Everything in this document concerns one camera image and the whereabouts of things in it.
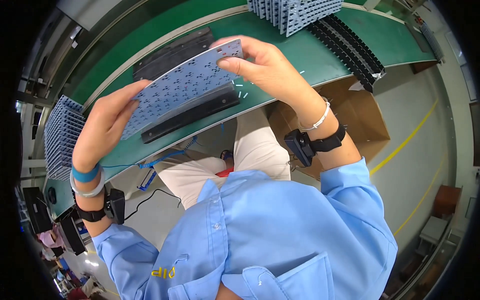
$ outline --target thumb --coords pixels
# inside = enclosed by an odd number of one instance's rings
[[[223,70],[235,73],[236,75],[252,77],[258,72],[260,66],[238,57],[225,57],[219,59],[216,64]]]
[[[120,132],[120,134],[123,132],[125,129],[125,126],[127,126],[128,121],[130,120],[130,117],[132,116],[133,112],[137,109],[139,105],[139,101],[131,101],[129,104],[127,104],[122,111],[117,115],[117,119],[112,125],[111,130],[113,132]]]

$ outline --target white bangle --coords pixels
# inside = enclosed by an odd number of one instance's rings
[[[75,185],[75,179],[73,178],[73,172],[72,171],[70,171],[70,185],[72,186],[72,190],[82,197],[85,197],[85,198],[95,197],[102,191],[102,189],[105,185],[105,172],[104,172],[102,166],[100,166],[100,182],[98,183],[98,186],[96,188],[94,188],[94,190],[91,191],[91,192],[80,192],[80,191],[78,191],[77,186]]]
[[[316,122],[311,128],[303,128],[300,124],[300,120],[298,121],[298,124],[299,124],[299,129],[302,129],[302,130],[305,130],[305,131],[308,131],[308,130],[313,130],[313,129],[317,129],[318,126],[320,126],[320,124],[323,123],[323,121],[325,120],[325,118],[327,117],[327,114],[328,114],[328,111],[330,109],[330,102],[327,101],[327,99],[323,98],[323,100],[325,100],[326,104],[327,104],[327,109],[325,110],[325,113],[324,115],[320,118],[320,120],[318,120],[318,122]]]

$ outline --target fingernail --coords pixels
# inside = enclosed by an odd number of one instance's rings
[[[228,69],[230,62],[227,59],[221,59],[216,63],[222,69]]]

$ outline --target cardboard box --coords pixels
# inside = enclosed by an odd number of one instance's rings
[[[348,134],[360,155],[364,156],[368,163],[390,141],[390,135],[373,95],[365,90],[348,90],[355,82],[355,77],[351,76],[321,85],[315,90],[330,101],[333,113],[336,114],[340,123],[347,125]],[[294,110],[287,104],[278,102],[268,121],[280,145],[293,154],[283,138],[287,133],[298,128]],[[292,164],[298,167],[303,166],[298,160],[293,161]],[[320,173],[324,168],[320,160],[314,157],[310,167],[298,168],[298,170],[320,180]]]

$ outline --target black strap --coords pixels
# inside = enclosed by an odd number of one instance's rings
[[[328,152],[340,147],[344,138],[345,127],[339,123],[338,129],[333,135],[325,139],[311,141],[310,145],[312,145],[312,150],[315,152]]]
[[[107,191],[105,190],[105,187],[103,188],[103,190],[105,191],[105,198],[104,198],[104,202],[103,202],[103,207],[102,207],[102,209],[100,209],[98,211],[90,211],[90,212],[84,211],[83,209],[78,207],[77,199],[75,198],[75,196],[73,196],[73,198],[75,200],[75,206],[77,207],[78,216],[81,219],[87,220],[88,222],[98,222],[104,216],[107,215],[107,213],[105,213],[105,203],[107,201],[108,195],[107,195]]]
[[[98,211],[93,211],[93,212],[86,212],[83,209],[77,206],[77,212],[78,216],[84,220],[87,220],[88,222],[98,222],[100,221],[104,216],[107,214],[105,213],[105,210],[102,208],[101,210]]]

